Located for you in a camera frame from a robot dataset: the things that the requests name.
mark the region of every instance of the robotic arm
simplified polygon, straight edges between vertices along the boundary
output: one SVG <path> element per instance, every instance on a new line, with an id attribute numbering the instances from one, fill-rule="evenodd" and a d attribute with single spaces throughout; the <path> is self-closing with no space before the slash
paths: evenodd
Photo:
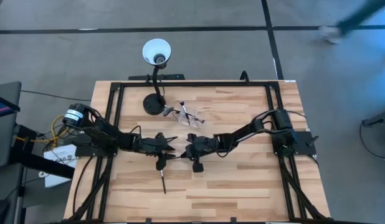
<path id="1" fill-rule="evenodd" d="M 271 117 L 274 130 L 266 129 L 264 120 Z M 290 156 L 297 147 L 297 137 L 293 130 L 289 115 L 286 110 L 270 110 L 257 115 L 249 124 L 234 131 L 233 133 L 214 134 L 213 138 L 205 136 L 197 137 L 195 134 L 188 134 L 191 144 L 186 146 L 186 152 L 181 157 L 189 158 L 194 161 L 192 169 L 194 172 L 204 171 L 199 158 L 212 153 L 217 153 L 220 157 L 225 157 L 235 149 L 238 144 L 256 134 L 267 133 L 273 136 L 276 154 Z"/>
<path id="2" fill-rule="evenodd" d="M 174 151 L 168 143 L 177 137 L 165 138 L 163 133 L 158 133 L 155 138 L 142 138 L 139 126 L 136 127 L 140 128 L 139 134 L 123 133 L 107 122 L 96 109 L 80 103 L 70 105 L 62 122 L 66 127 L 86 134 L 72 142 L 77 146 L 76 156 L 114 156 L 119 148 L 158 157 L 157 170 L 162 170 L 166 166 L 166 160 L 175 157 L 167 152 Z"/>

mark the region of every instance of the butcher block tabletop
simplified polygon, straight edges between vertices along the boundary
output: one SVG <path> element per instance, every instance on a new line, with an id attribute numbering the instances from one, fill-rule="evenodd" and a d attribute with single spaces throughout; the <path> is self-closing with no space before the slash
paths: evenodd
<path id="1" fill-rule="evenodd" d="M 105 114 L 111 82 L 96 82 L 91 107 Z M 295 82 L 279 81 L 284 108 L 304 113 Z M 175 155 L 185 151 L 187 135 L 212 138 L 217 133 L 232 133 L 251 119 L 269 109 L 262 86 L 175 86 L 165 87 L 168 106 L 181 100 L 194 108 L 206 122 L 192 128 L 177 122 L 171 115 L 152 116 L 145 113 L 143 99 L 154 93 L 153 87 L 126 87 L 121 106 L 119 129 L 130 132 L 136 125 L 143 138 L 153 138 L 158 132 L 165 137 L 177 136 L 169 145 Z M 110 122 L 115 117 L 117 93 Z M 304 117 L 290 113 L 295 130 L 306 130 Z M 308 156 L 295 156 L 302 190 L 312 204 L 325 216 L 329 210 L 318 166 Z M 277 156 L 273 154 L 271 137 L 257 134 L 241 142 L 225 158 L 211 154 L 201 158 L 204 172 L 194 173 L 189 159 L 168 161 L 164 168 L 167 194 L 163 192 L 156 158 L 132 152 L 118 151 L 114 157 L 108 191 L 105 222 L 227 222 L 236 217 L 239 222 L 288 221 Z M 72 204 L 80 173 L 87 157 L 77 162 L 64 218 L 72 216 Z M 76 196 L 76 209 L 86 199 L 92 187 L 94 158 L 86 168 Z M 296 195 L 291 189 L 295 216 L 299 217 Z M 93 218 L 98 217 L 101 191 L 97 194 Z"/>

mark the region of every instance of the desk lamp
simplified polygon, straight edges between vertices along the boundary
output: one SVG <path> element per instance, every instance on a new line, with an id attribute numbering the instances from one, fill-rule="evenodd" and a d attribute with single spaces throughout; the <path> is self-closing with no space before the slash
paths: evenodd
<path id="1" fill-rule="evenodd" d="M 153 84 L 156 93 L 149 94 L 144 98 L 144 110 L 150 115 L 162 113 L 165 108 L 165 99 L 159 92 L 156 76 L 160 69 L 166 67 L 166 62 L 171 55 L 171 47 L 167 41 L 163 39 L 152 39 L 145 43 L 143 47 L 143 58 L 150 65 L 154 66 Z"/>

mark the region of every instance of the white lamp shade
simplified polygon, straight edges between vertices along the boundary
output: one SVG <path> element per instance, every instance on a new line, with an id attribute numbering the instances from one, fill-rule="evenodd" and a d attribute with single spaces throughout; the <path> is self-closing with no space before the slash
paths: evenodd
<path id="1" fill-rule="evenodd" d="M 162 65 L 169 60 L 171 52 L 171 47 L 167 41 L 163 39 L 152 39 L 145 43 L 143 47 L 143 58 L 150 65 Z M 156 63 L 155 60 L 159 55 L 164 57 L 164 61 Z"/>

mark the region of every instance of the person's leg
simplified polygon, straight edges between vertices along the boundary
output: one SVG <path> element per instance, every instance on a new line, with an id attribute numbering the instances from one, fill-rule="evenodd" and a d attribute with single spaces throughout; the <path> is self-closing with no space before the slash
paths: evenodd
<path id="1" fill-rule="evenodd" d="M 343 37 L 363 21 L 370 18 L 375 12 L 385 7 L 385 0 L 367 0 L 354 14 L 337 23 L 340 35 Z"/>

